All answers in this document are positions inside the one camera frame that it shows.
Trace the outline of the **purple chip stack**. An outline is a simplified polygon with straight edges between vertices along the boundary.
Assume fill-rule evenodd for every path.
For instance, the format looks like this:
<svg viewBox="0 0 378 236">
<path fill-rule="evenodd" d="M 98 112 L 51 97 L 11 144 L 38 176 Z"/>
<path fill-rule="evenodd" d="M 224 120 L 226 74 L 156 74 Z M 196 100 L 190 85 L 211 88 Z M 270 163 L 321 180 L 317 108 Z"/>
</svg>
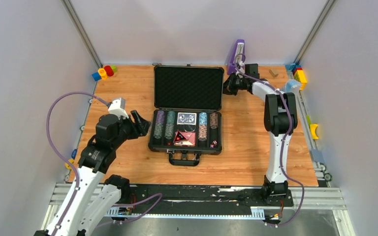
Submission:
<svg viewBox="0 0 378 236">
<path fill-rule="evenodd" d="M 165 111 L 159 110 L 156 115 L 156 124 L 164 124 L 165 120 Z"/>
</svg>

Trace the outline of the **brown chip stack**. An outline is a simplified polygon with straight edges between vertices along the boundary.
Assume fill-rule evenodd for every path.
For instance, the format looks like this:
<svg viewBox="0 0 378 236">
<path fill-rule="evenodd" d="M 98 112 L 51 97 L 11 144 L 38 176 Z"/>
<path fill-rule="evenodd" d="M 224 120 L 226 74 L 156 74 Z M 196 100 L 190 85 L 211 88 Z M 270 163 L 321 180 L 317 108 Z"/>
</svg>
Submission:
<svg viewBox="0 0 378 236">
<path fill-rule="evenodd" d="M 211 113 L 209 120 L 210 120 L 210 128 L 216 129 L 218 127 L 218 114 L 217 113 Z"/>
</svg>

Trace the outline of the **light blue chip stack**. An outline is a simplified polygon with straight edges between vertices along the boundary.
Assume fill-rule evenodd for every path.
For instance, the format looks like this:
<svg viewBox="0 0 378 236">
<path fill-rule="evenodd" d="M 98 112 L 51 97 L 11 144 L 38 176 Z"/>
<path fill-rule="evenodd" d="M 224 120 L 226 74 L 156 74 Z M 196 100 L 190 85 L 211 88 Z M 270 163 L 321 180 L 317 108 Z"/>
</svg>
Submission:
<svg viewBox="0 0 378 236">
<path fill-rule="evenodd" d="M 208 114 L 201 112 L 199 114 L 199 126 L 207 126 L 208 124 Z"/>
</svg>

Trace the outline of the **black red case tag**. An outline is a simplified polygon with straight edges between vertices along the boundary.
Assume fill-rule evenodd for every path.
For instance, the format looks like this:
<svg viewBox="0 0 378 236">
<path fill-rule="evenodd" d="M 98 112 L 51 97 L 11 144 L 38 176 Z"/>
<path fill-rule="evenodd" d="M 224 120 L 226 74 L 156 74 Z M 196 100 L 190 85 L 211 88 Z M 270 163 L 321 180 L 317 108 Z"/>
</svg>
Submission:
<svg viewBox="0 0 378 236">
<path fill-rule="evenodd" d="M 173 140 L 175 146 L 192 146 L 191 133 L 177 131 Z"/>
</svg>

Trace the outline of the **red playing card box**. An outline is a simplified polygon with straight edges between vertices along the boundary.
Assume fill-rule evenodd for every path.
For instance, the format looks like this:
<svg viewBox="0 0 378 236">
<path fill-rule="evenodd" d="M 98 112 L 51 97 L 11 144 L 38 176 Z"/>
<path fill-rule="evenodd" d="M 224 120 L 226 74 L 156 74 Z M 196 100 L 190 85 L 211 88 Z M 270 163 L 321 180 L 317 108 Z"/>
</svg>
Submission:
<svg viewBox="0 0 378 236">
<path fill-rule="evenodd" d="M 194 132 L 191 132 L 191 141 L 193 143 L 191 147 L 194 147 L 196 144 L 196 134 Z"/>
</svg>

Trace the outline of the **black poker set case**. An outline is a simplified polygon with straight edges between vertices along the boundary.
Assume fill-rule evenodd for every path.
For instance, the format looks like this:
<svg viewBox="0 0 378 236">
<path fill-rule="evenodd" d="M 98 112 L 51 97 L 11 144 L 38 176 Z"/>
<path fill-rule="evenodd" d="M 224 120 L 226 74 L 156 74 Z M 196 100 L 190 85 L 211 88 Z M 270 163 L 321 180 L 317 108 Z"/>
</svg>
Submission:
<svg viewBox="0 0 378 236">
<path fill-rule="evenodd" d="M 154 107 L 153 124 L 148 147 L 151 151 L 165 152 L 168 161 L 174 166 L 197 166 L 200 157 L 205 154 L 218 155 L 222 151 L 222 89 L 224 69 L 210 66 L 174 66 L 156 65 L 154 67 Z M 154 128 L 159 110 L 165 111 L 165 120 L 161 139 L 155 139 Z M 164 137 L 167 112 L 176 113 L 174 134 L 172 139 Z M 196 144 L 194 147 L 173 145 L 177 131 L 185 132 L 183 125 L 177 124 L 177 114 L 197 113 Z M 198 140 L 199 114 L 208 114 L 208 133 L 206 141 Z M 218 127 L 210 128 L 210 114 L 218 114 Z M 210 148 L 210 143 L 216 140 L 218 145 Z"/>
</svg>

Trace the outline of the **clear round dealer button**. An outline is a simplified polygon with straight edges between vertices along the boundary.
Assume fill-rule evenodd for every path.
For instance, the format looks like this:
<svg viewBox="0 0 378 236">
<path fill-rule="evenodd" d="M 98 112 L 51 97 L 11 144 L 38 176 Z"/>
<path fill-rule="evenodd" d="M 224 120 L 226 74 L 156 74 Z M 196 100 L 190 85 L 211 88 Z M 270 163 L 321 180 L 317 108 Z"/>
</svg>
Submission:
<svg viewBox="0 0 378 236">
<path fill-rule="evenodd" d="M 194 132 L 196 130 L 196 125 L 183 124 L 183 129 L 185 132 Z"/>
</svg>

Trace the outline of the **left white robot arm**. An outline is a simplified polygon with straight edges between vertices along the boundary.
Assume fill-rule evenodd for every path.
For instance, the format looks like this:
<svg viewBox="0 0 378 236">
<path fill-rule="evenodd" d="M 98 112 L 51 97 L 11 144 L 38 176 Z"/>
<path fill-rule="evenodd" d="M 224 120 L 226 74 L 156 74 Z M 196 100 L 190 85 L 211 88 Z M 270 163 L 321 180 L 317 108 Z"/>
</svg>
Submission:
<svg viewBox="0 0 378 236">
<path fill-rule="evenodd" d="M 90 236 L 107 211 L 131 197 L 129 180 L 111 175 L 95 200 L 91 197 L 116 158 L 117 149 L 127 140 L 147 135 L 151 123 L 136 110 L 131 118 L 106 114 L 99 118 L 95 134 L 83 149 L 65 200 L 44 230 L 36 236 Z"/>
</svg>

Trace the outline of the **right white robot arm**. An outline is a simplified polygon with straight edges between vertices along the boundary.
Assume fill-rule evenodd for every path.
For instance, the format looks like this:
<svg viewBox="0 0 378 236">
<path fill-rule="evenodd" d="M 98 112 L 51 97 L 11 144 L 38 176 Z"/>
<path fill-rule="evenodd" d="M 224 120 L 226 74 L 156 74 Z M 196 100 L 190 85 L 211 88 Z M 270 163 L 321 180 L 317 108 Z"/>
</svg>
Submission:
<svg viewBox="0 0 378 236">
<path fill-rule="evenodd" d="M 265 102 L 263 122 L 270 137 L 270 158 L 259 195 L 265 204 L 274 205 L 288 195 L 285 165 L 291 136 L 298 122 L 295 94 L 283 92 L 266 80 L 247 75 L 239 63 L 234 67 L 236 72 L 224 82 L 223 93 L 236 95 L 239 90 L 247 90 Z"/>
</svg>

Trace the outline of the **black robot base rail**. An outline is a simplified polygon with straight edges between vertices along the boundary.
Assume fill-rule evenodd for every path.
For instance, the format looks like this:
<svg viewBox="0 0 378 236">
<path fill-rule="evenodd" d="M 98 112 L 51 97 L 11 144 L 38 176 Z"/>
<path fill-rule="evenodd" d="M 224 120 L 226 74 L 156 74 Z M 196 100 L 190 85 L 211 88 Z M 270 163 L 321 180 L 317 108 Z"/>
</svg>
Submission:
<svg viewBox="0 0 378 236">
<path fill-rule="evenodd" d="M 127 201 L 140 202 L 156 193 L 162 194 L 159 202 L 154 197 L 131 209 L 114 206 L 104 216 L 127 220 L 146 212 L 147 218 L 163 219 L 285 220 L 298 209 L 321 212 L 347 208 L 340 189 L 330 187 L 291 187 L 283 200 L 265 203 L 258 186 L 132 184 Z"/>
</svg>

